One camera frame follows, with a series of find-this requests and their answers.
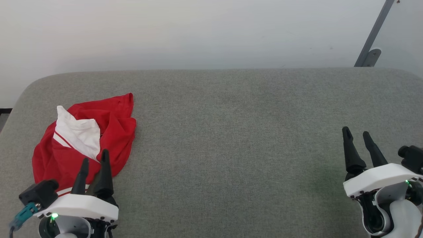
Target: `white wall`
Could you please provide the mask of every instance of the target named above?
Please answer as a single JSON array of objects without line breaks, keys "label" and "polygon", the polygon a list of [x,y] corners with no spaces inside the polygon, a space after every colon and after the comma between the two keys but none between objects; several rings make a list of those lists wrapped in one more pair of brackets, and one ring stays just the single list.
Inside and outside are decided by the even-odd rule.
[{"label": "white wall", "polygon": [[382,50],[375,67],[404,69],[423,77],[423,0],[395,0],[373,48]]},{"label": "white wall", "polygon": [[2,0],[0,108],[63,72],[353,66],[385,0]]}]

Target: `metal bracket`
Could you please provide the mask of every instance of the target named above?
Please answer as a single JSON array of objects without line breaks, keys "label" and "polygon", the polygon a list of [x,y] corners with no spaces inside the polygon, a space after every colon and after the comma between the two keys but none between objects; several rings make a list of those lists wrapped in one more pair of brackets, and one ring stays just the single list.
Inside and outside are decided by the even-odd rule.
[{"label": "metal bracket", "polygon": [[380,54],[382,54],[382,51],[380,49],[371,50],[367,54],[366,59],[364,60],[363,67],[374,67],[377,59],[379,59]]},{"label": "metal bracket", "polygon": [[368,52],[373,46],[374,40],[382,27],[383,22],[385,21],[386,16],[388,15],[389,10],[392,7],[394,0],[385,0],[385,4],[382,7],[382,10],[379,13],[379,16],[376,19],[376,22],[373,25],[373,28],[370,31],[369,36],[367,37],[366,43],[364,43],[363,49],[358,56],[357,61],[355,62],[354,67],[366,67],[367,64],[364,64],[364,60],[367,58]]}]

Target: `green led light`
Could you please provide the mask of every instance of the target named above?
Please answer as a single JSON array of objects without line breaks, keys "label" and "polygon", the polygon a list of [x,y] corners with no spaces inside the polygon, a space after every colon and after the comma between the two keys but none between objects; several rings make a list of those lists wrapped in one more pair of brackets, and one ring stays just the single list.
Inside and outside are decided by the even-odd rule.
[{"label": "green led light", "polygon": [[405,182],[408,184],[408,186],[409,186],[410,188],[412,188],[412,186],[411,186],[411,184],[410,184],[410,182],[409,182],[408,180],[406,180]]}]

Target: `gray couch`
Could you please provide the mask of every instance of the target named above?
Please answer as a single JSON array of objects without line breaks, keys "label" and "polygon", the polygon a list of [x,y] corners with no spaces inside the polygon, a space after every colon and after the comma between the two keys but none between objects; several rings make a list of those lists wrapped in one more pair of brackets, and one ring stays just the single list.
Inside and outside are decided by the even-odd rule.
[{"label": "gray couch", "polygon": [[[346,197],[341,128],[371,166],[423,145],[423,81],[393,69],[121,71],[31,84],[0,133],[0,234],[33,183],[31,158],[56,106],[134,94],[131,156],[114,178],[115,238],[366,237]],[[38,220],[15,232],[37,237]]]}]

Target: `robotic arm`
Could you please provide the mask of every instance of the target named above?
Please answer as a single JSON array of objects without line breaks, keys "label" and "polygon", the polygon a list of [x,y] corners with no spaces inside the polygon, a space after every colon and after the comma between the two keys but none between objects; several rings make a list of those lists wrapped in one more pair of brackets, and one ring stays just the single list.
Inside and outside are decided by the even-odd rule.
[{"label": "robotic arm", "polygon": [[41,238],[112,238],[113,223],[118,219],[119,208],[113,195],[109,152],[105,149],[101,169],[85,191],[89,159],[85,158],[69,194],[58,197],[55,180],[44,180],[19,195],[25,205],[9,224],[18,230],[30,216],[41,219],[38,234]]},{"label": "robotic arm", "polygon": [[347,176],[343,183],[348,197],[357,201],[363,226],[372,237],[423,238],[423,150],[404,146],[400,164],[388,163],[368,132],[363,133],[373,168],[366,169],[353,144],[348,127],[342,129]]}]

